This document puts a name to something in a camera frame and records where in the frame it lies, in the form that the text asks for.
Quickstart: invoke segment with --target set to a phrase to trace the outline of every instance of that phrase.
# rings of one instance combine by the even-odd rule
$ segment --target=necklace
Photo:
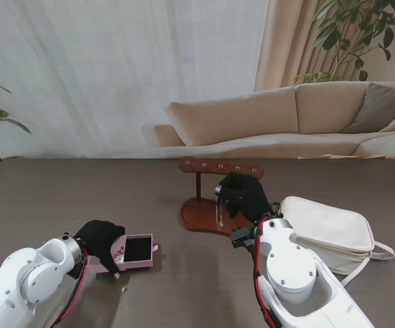
[[[220,216],[218,213],[219,204],[220,204]],[[223,227],[222,206],[223,206],[222,197],[218,197],[216,201],[216,226],[218,231],[220,231]]]

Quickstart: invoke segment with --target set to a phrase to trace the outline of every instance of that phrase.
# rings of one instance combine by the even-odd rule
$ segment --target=brown table
[[[256,160],[265,168],[271,201],[298,195],[363,214],[378,241],[395,250],[395,161]],[[220,176],[202,176],[214,197]],[[114,283],[90,275],[60,327],[265,327],[255,300],[251,259],[228,238],[178,225],[181,204],[194,192],[193,174],[178,160],[18,160],[0,165],[0,264],[22,247],[75,233],[85,222],[122,224],[129,234],[152,232],[161,250],[150,270],[129,271]],[[128,290],[122,292],[123,286]],[[62,304],[66,277],[37,322]],[[375,327],[395,327],[395,259],[371,261],[348,291]]]

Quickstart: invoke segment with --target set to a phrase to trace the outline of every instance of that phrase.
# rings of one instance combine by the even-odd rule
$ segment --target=black glove
[[[219,196],[228,201],[226,208],[231,218],[240,211],[247,220],[255,222],[271,212],[271,205],[257,178],[230,172],[219,184],[222,186]]]
[[[125,233],[124,227],[108,221],[93,220],[87,222],[74,236],[83,241],[88,255],[96,256],[100,263],[114,275],[119,272],[111,256],[111,246],[118,237]]]

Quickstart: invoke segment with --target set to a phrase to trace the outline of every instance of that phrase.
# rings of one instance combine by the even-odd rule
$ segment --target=wooden jewelry stand
[[[251,225],[251,222],[246,220],[241,213],[234,219],[231,219],[225,204],[223,204],[221,209],[223,226],[218,227],[219,224],[216,221],[216,201],[201,197],[200,178],[202,173],[228,175],[230,172],[237,172],[250,174],[260,180],[264,175],[262,167],[252,164],[234,164],[217,160],[195,159],[186,156],[181,159],[180,168],[183,172],[196,174],[196,197],[187,200],[179,212],[179,220],[187,230],[229,236],[233,229],[237,227],[246,228]]]

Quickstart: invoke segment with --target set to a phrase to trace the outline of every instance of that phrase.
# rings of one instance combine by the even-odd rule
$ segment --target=gray cushion
[[[395,119],[395,87],[369,83],[363,105],[342,133],[378,132]]]

